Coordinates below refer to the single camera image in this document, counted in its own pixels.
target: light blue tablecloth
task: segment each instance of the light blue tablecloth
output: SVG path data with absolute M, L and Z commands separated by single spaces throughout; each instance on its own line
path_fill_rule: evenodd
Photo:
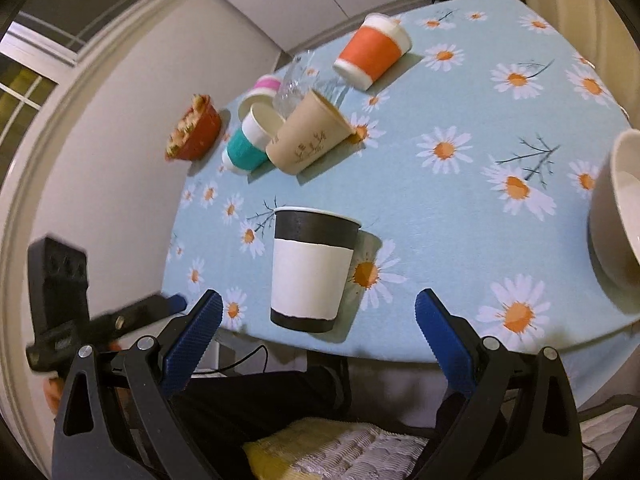
M 340 105 L 359 136 L 297 178 L 270 164 L 249 178 L 221 172 L 224 141 L 193 168 L 163 290 L 195 301 L 214 288 L 230 330 L 402 362 L 434 360 L 414 318 L 426 287 L 519 351 L 570 348 L 638 320 L 638 298 L 617 290 L 588 250 L 590 189 L 628 128 L 588 62 L 518 0 L 454 0 L 398 18 L 411 52 Z M 330 70 L 348 40 L 318 49 L 314 67 Z M 363 224 L 332 332 L 269 321 L 276 204 Z M 625 348 L 619 355 L 631 345 L 607 341 Z

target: cable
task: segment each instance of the cable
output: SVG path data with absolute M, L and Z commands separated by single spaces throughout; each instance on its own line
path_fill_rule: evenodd
M 256 348 L 254 348 L 254 350 L 252 350 L 251 352 L 249 352 L 247 355 L 245 355 L 242 359 L 240 359 L 239 361 L 236 361 L 235 363 L 233 363 L 232 365 L 229 366 L 225 366 L 224 368 L 217 368 L 215 370 L 207 370 L 205 372 L 194 372 L 193 374 L 191 374 L 192 376 L 198 376 L 198 375 L 209 375 L 209 374 L 215 374 L 218 372 L 226 372 L 227 370 L 231 370 L 231 368 L 235 368 L 238 365 L 241 365 L 242 363 L 244 363 L 249 357 L 254 356 L 258 350 L 260 350 L 260 348 L 264 348 L 264 366 L 262 367 L 262 373 L 265 373 L 266 369 L 267 369 L 267 363 L 269 362 L 269 350 L 267 350 L 267 347 L 265 345 L 260 345 Z
M 588 449 L 589 451 L 591 451 L 596 456 L 596 460 L 598 461 L 598 467 L 601 467 L 602 466 L 602 459 L 600 458 L 600 455 L 598 454 L 598 452 L 595 449 L 593 449 L 593 447 L 587 446 L 584 442 L 582 443 L 582 447 L 584 449 Z

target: paper cup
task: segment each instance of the paper cup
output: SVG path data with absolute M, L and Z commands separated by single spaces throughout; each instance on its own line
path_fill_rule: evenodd
M 262 103 L 267 106 L 273 106 L 273 98 L 282 84 L 282 79 L 276 75 L 263 75 L 251 90 L 249 90 L 240 105 L 238 106 L 238 119 L 241 121 L 249 113 L 251 106 L 256 103 Z
M 361 224 L 306 207 L 280 207 L 275 213 L 271 321 L 301 332 L 328 332 Z
M 264 150 L 283 123 L 284 119 L 273 108 L 263 103 L 253 104 L 222 153 L 224 167 L 237 174 L 256 170 L 267 161 Z
M 279 170 L 295 175 L 352 133 L 338 109 L 311 90 L 267 145 L 267 155 Z
M 367 16 L 334 62 L 334 70 L 358 90 L 366 90 L 412 47 L 404 28 L 389 16 Z

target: red bowl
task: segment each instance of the red bowl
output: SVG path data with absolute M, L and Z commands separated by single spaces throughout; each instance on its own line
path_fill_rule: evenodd
M 206 110 L 198 119 L 194 129 L 191 131 L 187 142 L 181 147 L 180 151 L 171 158 L 179 158 L 180 160 L 200 160 L 216 142 L 220 134 L 222 120 L 211 104 L 211 98 L 207 96 L 205 101 Z M 193 108 L 189 108 L 187 113 L 183 115 L 185 118 Z

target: pink cup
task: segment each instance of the pink cup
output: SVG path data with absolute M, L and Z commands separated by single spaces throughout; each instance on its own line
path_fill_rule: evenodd
M 244 120 L 251 106 L 255 103 L 264 103 L 273 107 L 273 98 L 282 84 L 282 79 L 273 74 L 261 76 L 251 90 L 249 90 L 238 106 L 238 119 Z

